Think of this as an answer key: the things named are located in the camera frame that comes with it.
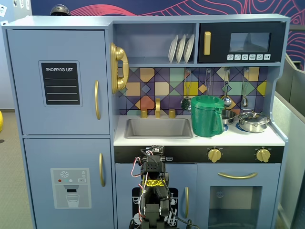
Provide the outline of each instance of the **microwave button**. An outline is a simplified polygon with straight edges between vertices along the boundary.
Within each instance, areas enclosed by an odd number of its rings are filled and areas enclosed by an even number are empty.
[[[256,56],[256,59],[257,59],[258,61],[262,61],[262,60],[263,60],[263,57],[264,57],[263,54],[258,54],[258,55]]]
[[[264,60],[270,60],[271,54],[265,54],[264,55]]]
[[[229,54],[227,57],[227,61],[232,61],[234,59],[234,55],[233,54]]]
[[[243,61],[247,61],[248,60],[249,55],[248,54],[243,54],[242,55],[242,60]]]
[[[251,61],[255,61],[255,54],[250,54],[249,55],[249,60],[251,60]]]
[[[240,61],[241,57],[242,57],[241,54],[235,54],[234,60],[235,61]]]

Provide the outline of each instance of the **gold telephone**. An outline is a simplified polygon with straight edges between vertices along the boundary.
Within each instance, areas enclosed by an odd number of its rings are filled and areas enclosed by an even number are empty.
[[[111,79],[112,79],[112,93],[115,94],[118,90],[125,88],[129,76],[129,64],[124,49],[117,47],[111,43],[110,51],[111,59]],[[118,61],[123,61],[123,77],[119,78]]]

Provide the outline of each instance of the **oven door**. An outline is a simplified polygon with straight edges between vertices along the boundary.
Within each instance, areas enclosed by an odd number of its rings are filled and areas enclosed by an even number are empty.
[[[285,22],[202,23],[199,63],[280,62]]]
[[[195,222],[201,229],[266,229],[281,164],[198,164]]]

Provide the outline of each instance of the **gray carpet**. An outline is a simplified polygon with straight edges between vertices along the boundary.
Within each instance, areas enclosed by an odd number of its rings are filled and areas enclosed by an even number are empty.
[[[0,229],[32,229],[15,113],[2,113]],[[278,218],[276,229],[286,229]]]

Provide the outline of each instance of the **colorful tile backsplash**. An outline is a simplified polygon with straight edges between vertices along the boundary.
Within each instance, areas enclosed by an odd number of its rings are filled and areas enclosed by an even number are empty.
[[[211,70],[211,77],[209,73],[206,75],[207,69]],[[261,112],[267,73],[268,67],[251,67],[249,76],[244,76],[243,67],[230,67],[228,96],[232,105],[228,109],[237,114],[242,109]],[[154,115],[155,100],[160,98],[162,114],[168,114],[168,110],[173,108],[177,115],[189,115],[180,104],[187,95],[187,87],[190,98],[207,93],[222,98],[227,77],[224,68],[130,68],[126,88],[119,91],[120,114],[140,115],[141,109],[147,109],[149,115]],[[247,108],[241,107],[243,78]]]

